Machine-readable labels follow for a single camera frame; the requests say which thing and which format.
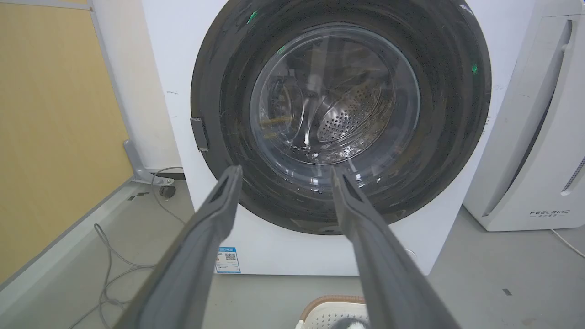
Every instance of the door glass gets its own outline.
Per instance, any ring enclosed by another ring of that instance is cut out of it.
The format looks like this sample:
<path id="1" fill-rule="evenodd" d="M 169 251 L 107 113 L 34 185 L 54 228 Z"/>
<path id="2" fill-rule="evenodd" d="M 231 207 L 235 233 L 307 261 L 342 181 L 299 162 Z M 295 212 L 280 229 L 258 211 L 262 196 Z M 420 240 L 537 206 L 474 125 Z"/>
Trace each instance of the door glass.
<path id="1" fill-rule="evenodd" d="M 332 165 L 360 185 L 380 179 L 408 145 L 417 79 L 387 39 L 353 25 L 317 26 L 260 72 L 250 125 L 264 161 L 292 189 L 329 188 Z"/>

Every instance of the gray cable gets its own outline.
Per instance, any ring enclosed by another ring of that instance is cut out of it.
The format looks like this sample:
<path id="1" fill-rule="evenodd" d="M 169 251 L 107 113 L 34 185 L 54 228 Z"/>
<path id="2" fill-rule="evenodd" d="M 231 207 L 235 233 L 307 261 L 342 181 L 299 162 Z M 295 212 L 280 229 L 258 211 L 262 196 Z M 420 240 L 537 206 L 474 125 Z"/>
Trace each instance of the gray cable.
<path id="1" fill-rule="evenodd" d="M 181 222 L 183 225 L 185 225 L 185 222 L 179 218 L 179 216 L 173 214 L 170 210 L 166 209 L 163 204 L 159 201 L 159 198 L 156 197 L 156 190 L 154 189 L 154 179 L 155 177 L 157 177 L 157 175 L 165 170 L 169 170 L 169 169 L 182 169 L 183 167 L 168 167 L 168 168 L 163 168 L 159 171 L 157 171 L 153 178 L 152 181 L 150 182 L 150 185 L 152 187 L 152 192 L 153 192 L 153 196 L 154 199 L 156 200 L 156 203 L 159 204 L 159 206 L 166 211 L 167 213 L 169 213 L 171 216 L 173 216 L 175 219 L 177 219 L 179 222 Z M 126 258 L 122 257 L 122 255 L 120 255 L 115 249 L 113 249 L 113 247 L 110 245 L 109 240 L 108 240 L 108 236 L 106 235 L 106 233 L 104 232 L 104 230 L 102 229 L 101 226 L 99 226 L 99 224 L 94 224 L 94 229 L 95 232 L 98 234 L 99 239 L 104 243 L 104 245 L 106 246 L 106 248 L 108 249 L 108 270 L 106 271 L 106 276 L 104 279 L 104 285 L 102 286 L 102 290 L 99 294 L 99 299 L 98 299 L 98 304 L 94 307 L 92 307 L 91 309 L 89 309 L 85 314 L 83 314 L 83 316 L 81 316 L 77 321 L 75 321 L 68 329 L 73 329 L 77 324 L 79 324 L 80 322 L 83 321 L 83 319 L 85 319 L 86 317 L 88 317 L 91 313 L 93 313 L 95 310 L 98 310 L 98 314 L 99 314 L 99 318 L 102 321 L 102 324 L 104 325 L 104 327 L 106 329 L 111 329 L 109 324 L 107 323 L 105 317 L 104 317 L 104 312 L 102 309 L 102 306 L 104 304 L 112 304 L 112 305 L 116 305 L 118 307 L 120 307 L 122 310 L 124 310 L 124 305 L 130 303 L 131 300 L 118 300 L 118 299 L 113 299 L 110 298 L 108 296 L 108 287 L 114 283 L 114 281 L 118 280 L 119 278 L 121 278 L 122 276 L 130 273 L 130 272 L 134 272 L 136 270 L 144 270 L 144 269 L 153 269 L 156 264 L 152 264 L 152 265 L 140 265 L 140 264 L 136 264 L 133 263 L 129 260 L 127 260 Z M 125 262 L 126 264 L 130 265 L 131 268 L 118 274 L 117 276 L 115 276 L 114 278 L 110 279 L 110 274 L 111 274 L 111 270 L 112 270 L 112 254 L 116 255 L 116 257 L 118 257 L 119 259 L 121 259 L 123 262 Z"/>

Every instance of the floor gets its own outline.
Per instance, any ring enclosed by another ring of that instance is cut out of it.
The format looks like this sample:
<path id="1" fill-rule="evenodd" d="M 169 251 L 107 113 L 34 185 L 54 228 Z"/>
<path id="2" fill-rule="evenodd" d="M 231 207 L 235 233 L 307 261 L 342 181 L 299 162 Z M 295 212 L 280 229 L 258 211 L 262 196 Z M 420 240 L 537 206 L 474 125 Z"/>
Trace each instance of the floor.
<path id="1" fill-rule="evenodd" d="M 144 186 L 143 191 L 150 190 Z M 126 202 L 105 228 L 111 245 L 132 262 L 155 263 L 181 224 L 159 208 L 152 194 Z M 184 182 L 163 203 L 181 218 L 193 212 Z M 585 250 L 585 227 L 559 233 Z M 0 327 L 68 328 L 94 307 L 107 267 L 106 249 L 95 235 L 84 246 L 6 312 Z M 112 273 L 128 268 L 115 260 Z M 137 271 L 123 277 L 109 288 L 111 297 L 131 298 L 147 275 Z M 429 280 L 462 328 L 585 328 L 585 259 L 549 231 L 488 233 L 462 209 Z M 204 328 L 292 329 L 303 308 L 325 294 L 359 295 L 359 278 L 215 275 Z M 120 313 L 104 306 L 109 325 Z M 103 327 L 96 311 L 75 326 Z"/>

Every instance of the round black door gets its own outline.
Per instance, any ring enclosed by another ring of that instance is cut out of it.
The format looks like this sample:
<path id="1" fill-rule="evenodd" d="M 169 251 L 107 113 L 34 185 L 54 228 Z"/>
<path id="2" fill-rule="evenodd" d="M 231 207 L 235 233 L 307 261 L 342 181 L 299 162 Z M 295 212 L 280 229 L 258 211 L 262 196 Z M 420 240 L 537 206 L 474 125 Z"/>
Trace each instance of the round black door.
<path id="1" fill-rule="evenodd" d="M 199 51 L 191 110 L 213 174 L 243 166 L 243 206 L 338 234 L 332 166 L 400 220 L 461 171 L 490 93 L 463 1 L 229 0 Z"/>

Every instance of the white basket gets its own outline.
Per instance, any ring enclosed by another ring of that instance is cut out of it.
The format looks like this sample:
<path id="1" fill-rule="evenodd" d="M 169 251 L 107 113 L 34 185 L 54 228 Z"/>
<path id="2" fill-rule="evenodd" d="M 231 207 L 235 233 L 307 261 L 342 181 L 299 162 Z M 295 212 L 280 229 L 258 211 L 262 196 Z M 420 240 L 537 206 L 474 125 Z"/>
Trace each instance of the white basket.
<path id="1" fill-rule="evenodd" d="M 329 329 L 338 320 L 355 318 L 369 322 L 366 302 L 357 296 L 323 296 L 302 312 L 295 329 Z"/>

